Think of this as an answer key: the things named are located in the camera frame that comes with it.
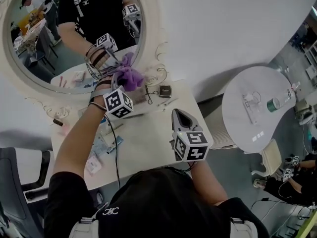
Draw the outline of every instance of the person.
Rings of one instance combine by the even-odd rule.
[[[254,187],[263,188],[264,191],[294,205],[310,206],[317,200],[317,160],[301,161],[298,172],[286,182],[270,177],[268,180],[254,180]]]
[[[304,22],[303,24],[301,24],[301,26],[296,31],[294,37],[292,38],[294,40],[292,44],[293,47],[298,47],[300,43],[304,41],[308,32],[308,29],[309,29],[309,25],[307,23]]]
[[[106,77],[97,90],[110,88],[109,79]],[[96,104],[88,106],[66,136],[58,152],[48,191],[46,238],[68,238],[76,222],[96,213],[84,181],[85,164],[105,115],[99,107],[105,106],[103,97],[95,97],[94,102]],[[136,173],[114,195],[109,206],[97,213],[99,237],[122,237],[131,233],[141,237],[165,236],[167,232],[177,232],[178,236],[195,233],[229,238],[232,217],[254,223],[258,237],[268,238],[264,225],[241,199],[228,199],[205,161],[197,162],[191,175],[192,179],[172,167]]]
[[[123,8],[134,0],[80,0],[78,6],[76,1],[59,0],[58,28],[66,46],[83,56],[87,54],[95,68],[99,69],[109,58],[102,50],[89,50],[104,34],[114,38],[118,50],[136,45],[122,16]]]
[[[37,9],[34,13],[34,17],[37,17],[39,13],[43,11],[48,28],[54,36],[55,42],[53,43],[53,45],[55,46],[57,43],[61,41],[56,26],[57,7],[55,3],[52,0],[22,0],[22,6],[30,5]]]

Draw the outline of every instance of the purple fabric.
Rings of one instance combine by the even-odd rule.
[[[122,58],[121,66],[116,69],[116,73],[119,73],[118,80],[126,80],[123,87],[127,92],[132,92],[137,87],[140,87],[144,79],[144,76],[140,72],[131,67],[132,57],[133,53],[125,54]]]

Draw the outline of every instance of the floor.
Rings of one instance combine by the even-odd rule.
[[[315,91],[315,87],[306,73],[306,69],[310,66],[308,60],[304,57],[304,53],[299,52],[289,43],[269,63],[269,66],[274,69],[281,69],[291,83],[301,82],[297,91],[299,101]]]
[[[222,96],[200,104],[199,108],[203,116],[206,117],[210,114],[221,104],[221,101]],[[282,158],[286,158],[291,154],[298,155],[301,158],[304,156],[302,143],[303,128],[299,127],[297,124],[293,110],[289,110],[284,115],[273,138],[277,141]],[[241,198],[249,208],[256,200],[264,197],[269,197],[270,200],[278,201],[278,199],[269,195],[267,192],[253,187],[253,179],[256,178],[256,175],[252,177],[250,171],[264,171],[264,167],[260,165],[262,162],[260,154],[245,155],[242,150],[238,148],[230,150],[210,150],[207,156],[207,162],[230,198]],[[175,165],[175,167],[184,169],[186,166],[183,165],[184,164]],[[125,184],[127,180],[128,178],[125,178],[121,183]],[[110,201],[117,191],[117,183],[113,182],[103,186],[100,188],[100,191],[103,194],[104,199]],[[252,212],[261,220],[274,204],[274,202],[258,202],[254,205]],[[294,226],[295,223],[298,223],[296,215],[300,209],[301,207],[282,203],[277,204],[263,219],[263,223],[267,227],[269,233],[272,234],[283,224],[294,210],[292,217],[288,221],[288,224],[293,222]],[[304,209],[301,214],[306,215],[306,210]],[[284,234],[285,232],[289,233],[287,228],[281,228],[280,232],[280,234]]]
[[[58,55],[58,58],[54,56],[51,52],[49,61],[55,68],[55,75],[58,76],[62,72],[72,68],[76,65],[82,64],[85,62],[84,57],[68,47],[61,41],[54,48],[54,51]]]

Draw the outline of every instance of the hand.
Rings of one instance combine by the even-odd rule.
[[[92,48],[89,53],[88,53],[88,57],[90,58],[90,61],[91,63],[95,63],[96,62],[96,59],[97,57],[102,53],[104,52],[105,50],[104,49],[101,49],[101,50],[98,50],[97,52],[94,53],[94,51],[96,50],[96,48]],[[109,59],[109,55],[108,54],[105,54],[103,57],[101,57],[97,64],[95,65],[95,68],[96,69],[100,69],[103,64]]]
[[[103,78],[102,80],[100,80],[100,82],[102,81],[105,81],[105,80],[111,80],[112,79],[112,76],[108,76],[108,77],[105,77]],[[99,91],[99,90],[102,90],[102,89],[108,89],[108,88],[111,88],[111,85],[109,84],[102,84],[102,85],[99,85],[95,91]],[[94,102],[98,103],[99,105],[105,107],[105,101],[104,101],[104,97],[103,96],[97,96],[94,98]]]

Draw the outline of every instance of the oval mirror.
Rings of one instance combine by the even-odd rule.
[[[6,16],[19,68],[60,93],[93,91],[95,68],[113,66],[128,53],[133,63],[142,42],[138,0],[13,0]]]

